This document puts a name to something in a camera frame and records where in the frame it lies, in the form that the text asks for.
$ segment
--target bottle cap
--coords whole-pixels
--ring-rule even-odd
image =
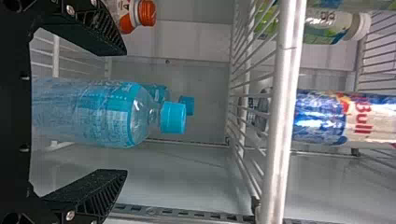
[[[178,102],[183,105],[186,105],[187,116],[194,115],[195,100],[193,97],[181,95],[178,98]]]
[[[368,13],[354,14],[352,26],[349,28],[343,40],[361,40],[370,31],[371,24],[372,19]]]
[[[184,133],[186,129],[186,106],[169,101],[163,102],[160,127],[162,133]]]
[[[142,0],[139,3],[139,20],[143,26],[154,26],[157,21],[157,10],[151,0]]]
[[[154,26],[157,21],[157,9],[151,0],[131,0],[129,15],[134,28],[139,25]]]

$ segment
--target blue bottle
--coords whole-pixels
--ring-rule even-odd
[[[144,87],[155,102],[161,104],[164,101],[171,101],[171,94],[167,87],[157,84],[139,83]]]
[[[161,104],[164,101],[171,101],[170,91],[166,86],[148,83],[139,84],[149,92],[154,101],[157,103]],[[194,115],[194,97],[181,95],[178,98],[178,102],[186,105],[187,116]]]
[[[181,95],[178,98],[178,102],[180,104],[186,105],[187,116],[194,115],[194,109],[195,109],[195,99],[194,99],[194,97]]]
[[[48,138],[133,147],[151,130],[184,133],[186,106],[155,102],[133,82],[33,78],[33,125]]]

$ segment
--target plastic bottle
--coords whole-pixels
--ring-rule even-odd
[[[307,5],[346,11],[396,10],[395,0],[308,0]]]
[[[178,98],[178,102],[180,104],[183,104],[183,105],[186,106],[187,116],[194,115],[194,110],[195,110],[195,99],[194,99],[194,97],[181,95]]]
[[[33,78],[33,125],[50,139],[133,147],[151,130],[184,133],[186,106],[157,104],[137,83]]]
[[[160,104],[163,101],[171,101],[171,94],[166,86],[150,83],[139,84],[148,91],[155,102]]]
[[[256,15],[256,20],[262,17],[265,8],[264,4]],[[272,18],[277,8],[278,4],[272,5],[256,28],[256,34],[262,33],[260,39],[265,39],[268,35],[276,32],[278,20],[272,21],[265,31],[262,29]],[[304,43],[334,45],[341,39],[360,40],[366,36],[370,26],[371,17],[367,13],[352,14],[327,8],[308,8],[305,15]]]
[[[292,140],[331,147],[396,149],[395,123],[395,96],[298,90]],[[257,119],[256,125],[267,129],[264,120]]]
[[[154,101],[161,104],[163,101],[171,101],[170,91],[166,86],[158,84],[139,83],[142,85],[152,96]],[[194,115],[194,97],[181,95],[178,102],[186,105],[187,116]]]
[[[105,0],[106,6],[122,34],[130,34],[137,26],[154,26],[156,6],[151,0]]]

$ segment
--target wire shelf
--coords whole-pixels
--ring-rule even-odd
[[[269,15],[274,2],[265,5],[265,1],[235,0],[230,46],[226,131],[251,196],[261,200],[259,223],[281,223],[283,218],[305,14],[305,1],[280,1]],[[267,15],[267,23],[258,29]],[[270,32],[275,23],[276,31]],[[252,72],[263,65],[269,70],[253,76]],[[263,82],[268,84],[268,92],[250,92],[250,86]],[[254,106],[249,98],[267,98],[271,101],[270,111],[260,111],[257,102]],[[253,124],[253,115],[267,120],[270,129]],[[247,127],[268,140],[269,150],[260,149],[247,135]],[[247,154],[247,143],[259,156]]]

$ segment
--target orange bottle cap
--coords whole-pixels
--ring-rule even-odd
[[[143,26],[154,26],[157,21],[157,8],[151,0],[139,3],[139,20]]]

